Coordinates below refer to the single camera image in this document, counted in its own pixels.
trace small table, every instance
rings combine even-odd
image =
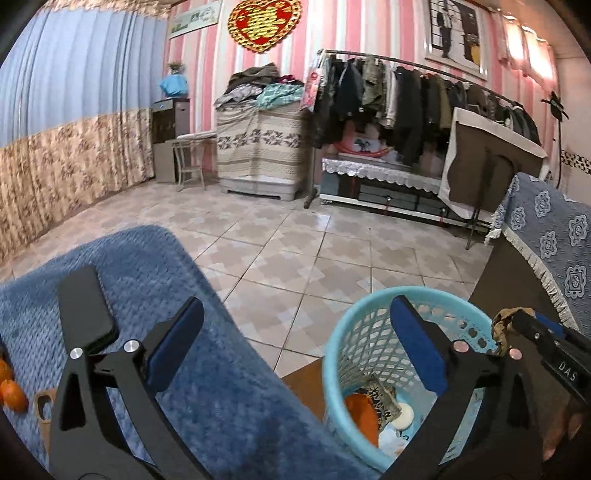
[[[174,159],[178,168],[178,190],[184,188],[186,175],[199,172],[201,184],[205,190],[205,180],[203,178],[203,153],[207,142],[215,143],[217,133],[215,130],[199,132],[196,134],[179,135],[172,140]]]

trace blue tablecloth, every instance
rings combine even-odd
[[[189,296],[203,302],[203,329],[157,400],[216,480],[379,477],[343,451],[277,378],[178,240],[156,226],[95,240],[0,288],[0,337],[29,399],[58,386],[66,352],[56,287],[87,264],[96,266],[119,326],[119,339],[108,351],[130,338],[142,339]],[[118,391],[111,400],[133,453],[149,461]],[[27,448],[47,465],[33,410],[27,415],[7,411],[7,416]]]
[[[505,235],[542,282],[561,322],[587,337],[591,337],[589,219],[591,207],[518,173],[493,215],[489,234]]]

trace human hand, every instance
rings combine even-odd
[[[544,438],[544,461],[552,458],[565,435],[569,436],[569,440],[572,440],[577,435],[587,414],[587,408],[583,407],[574,397],[571,397],[569,403],[558,412],[546,433]]]

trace blue gripper pad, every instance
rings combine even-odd
[[[168,388],[201,331],[204,316],[203,303],[193,297],[172,319],[173,326],[148,360],[145,381],[148,391],[155,394]]]
[[[443,395],[447,391],[447,375],[439,334],[427,326],[428,322],[421,318],[403,295],[392,300],[390,322],[425,388],[439,397]],[[449,345],[450,342],[441,329],[434,323],[431,325],[443,335],[443,341]],[[430,333],[440,341],[440,349],[437,349],[424,327],[429,328]]]
[[[535,313],[535,319],[538,320],[547,329],[550,329],[561,340],[564,340],[566,338],[566,334],[561,324],[553,322],[552,320],[544,317],[540,312]]]

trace blue laundry basket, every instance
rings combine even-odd
[[[404,432],[410,440],[437,399],[435,393],[424,388],[390,323],[390,304],[399,295],[405,295],[424,320],[438,324],[450,340],[465,340],[476,352],[496,349],[491,319],[466,300],[444,291],[410,286],[387,288],[347,310],[329,339],[323,360],[324,423],[346,448],[380,472],[385,472],[394,459],[367,441],[351,419],[344,398],[364,383],[366,375],[374,374],[393,385],[399,401],[408,403],[415,413],[412,426]],[[442,463],[462,452],[483,392],[474,391]]]

